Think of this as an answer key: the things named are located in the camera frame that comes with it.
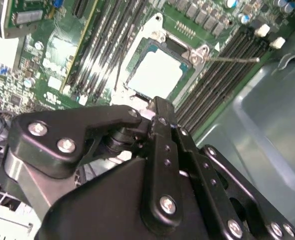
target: black bracket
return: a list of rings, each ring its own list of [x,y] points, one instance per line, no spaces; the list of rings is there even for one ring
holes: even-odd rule
[[[178,150],[171,135],[170,123],[155,115],[147,143],[141,217],[158,235],[173,232],[183,218]]]
[[[8,145],[17,158],[49,177],[64,179],[74,174],[84,156],[89,158],[89,151],[94,155],[109,131],[135,128],[141,121],[139,113],[125,105],[28,113],[13,120]],[[29,126],[35,123],[41,124],[46,133],[32,134]],[[61,139],[73,142],[73,152],[59,150]]]

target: chip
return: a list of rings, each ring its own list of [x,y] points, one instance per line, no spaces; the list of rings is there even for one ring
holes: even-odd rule
[[[188,5],[188,3],[189,3],[188,0],[179,0],[178,3],[176,4],[177,10],[183,11]]]
[[[268,10],[269,10],[269,6],[266,4],[263,4],[263,6],[261,7],[261,12],[266,13]]]
[[[204,23],[203,28],[205,30],[210,31],[213,29],[213,27],[216,23],[217,23],[217,20],[214,17],[209,16],[208,19],[206,20],[206,22]]]
[[[245,15],[250,15],[251,12],[252,12],[252,7],[250,5],[245,5],[242,12],[245,14]]]
[[[21,103],[21,98],[19,96],[16,96],[16,95],[12,95],[9,99],[9,102],[12,103],[13,105],[15,106],[19,106],[20,103]]]
[[[283,22],[283,17],[281,15],[279,15],[276,19],[275,19],[275,23],[280,25]]]
[[[33,72],[31,72],[31,71],[29,71],[29,70],[26,70],[25,72],[24,72],[24,77],[26,77],[26,78],[31,78],[33,76]]]
[[[212,34],[217,37],[222,33],[223,30],[224,30],[224,25],[221,22],[219,22],[217,26],[214,28]]]
[[[197,11],[198,11],[198,7],[192,3],[191,6],[186,11],[186,16],[192,19],[196,15]]]
[[[197,24],[202,24],[202,23],[204,22],[204,19],[206,19],[206,17],[207,17],[207,13],[204,12],[203,10],[201,10],[201,11],[198,13],[198,15],[196,16],[196,18],[195,18],[195,22],[196,22]]]

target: white label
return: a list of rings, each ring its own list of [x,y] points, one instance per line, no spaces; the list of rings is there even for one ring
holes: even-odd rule
[[[218,52],[220,51],[220,43],[219,42],[217,42],[214,49],[217,50]]]

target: bolt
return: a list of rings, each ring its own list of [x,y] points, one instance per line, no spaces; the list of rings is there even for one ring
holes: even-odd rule
[[[279,237],[282,237],[283,236],[282,230],[281,230],[280,226],[276,222],[272,222],[271,223],[271,228],[272,228],[273,232],[277,236],[279,236]]]
[[[227,225],[229,230],[234,236],[236,236],[238,239],[242,237],[242,234],[243,234],[242,229],[240,228],[239,224],[235,220],[230,219],[229,221],[227,221]]]
[[[209,147],[208,148],[208,151],[209,151],[209,153],[211,154],[211,155],[213,155],[213,156],[215,156],[217,153],[216,153],[216,151],[214,151],[214,149],[212,148],[212,147]]]
[[[291,237],[293,237],[293,238],[295,237],[295,234],[294,234],[292,228],[288,224],[283,224],[283,227],[284,227],[285,231],[291,235]]]
[[[165,126],[167,125],[167,121],[163,117],[159,117],[158,121]]]
[[[66,154],[73,153],[76,149],[76,145],[72,139],[69,138],[62,138],[57,142],[58,149]]]
[[[28,131],[34,136],[44,136],[48,132],[48,128],[39,122],[33,122],[27,127]]]
[[[182,133],[184,136],[187,136],[187,135],[188,135],[188,132],[187,132],[184,128],[181,128],[181,133]]]
[[[160,198],[159,203],[164,212],[167,214],[174,214],[177,210],[177,207],[173,200],[168,196],[163,196]]]
[[[135,117],[135,118],[138,117],[137,111],[135,111],[134,109],[128,111],[128,113],[129,113],[132,117]]]

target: blue component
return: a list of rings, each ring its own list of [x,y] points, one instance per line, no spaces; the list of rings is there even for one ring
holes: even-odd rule
[[[7,73],[8,73],[8,68],[7,67],[1,67],[0,74],[5,75]]]
[[[54,6],[55,8],[60,8],[60,7],[62,7],[63,2],[64,2],[64,0],[54,0],[54,1],[53,1],[53,6]]]
[[[289,2],[289,4],[291,5],[292,8],[295,8],[295,2]]]
[[[232,8],[235,8],[237,6],[237,4],[238,4],[238,1],[235,1],[232,5]]]

